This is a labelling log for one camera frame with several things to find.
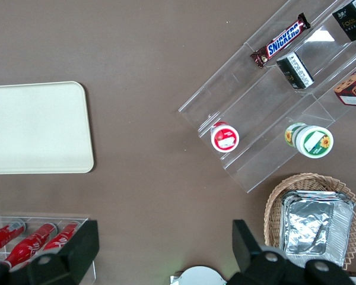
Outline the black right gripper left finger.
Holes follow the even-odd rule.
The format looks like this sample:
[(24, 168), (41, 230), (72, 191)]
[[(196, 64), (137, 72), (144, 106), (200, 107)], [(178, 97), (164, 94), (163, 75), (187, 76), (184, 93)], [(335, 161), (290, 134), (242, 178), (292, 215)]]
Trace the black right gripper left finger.
[(42, 252), (26, 266), (29, 283), (80, 284), (98, 251), (98, 223), (88, 220), (62, 248)]

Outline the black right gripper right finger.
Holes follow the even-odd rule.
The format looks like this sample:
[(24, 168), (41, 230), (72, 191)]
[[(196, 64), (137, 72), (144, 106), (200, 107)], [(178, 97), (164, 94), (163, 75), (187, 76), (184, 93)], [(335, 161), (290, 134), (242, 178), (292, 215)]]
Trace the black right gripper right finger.
[(230, 284), (353, 284), (336, 264), (321, 259), (304, 268), (272, 250), (263, 250), (244, 220), (233, 220), (232, 246), (239, 272)]

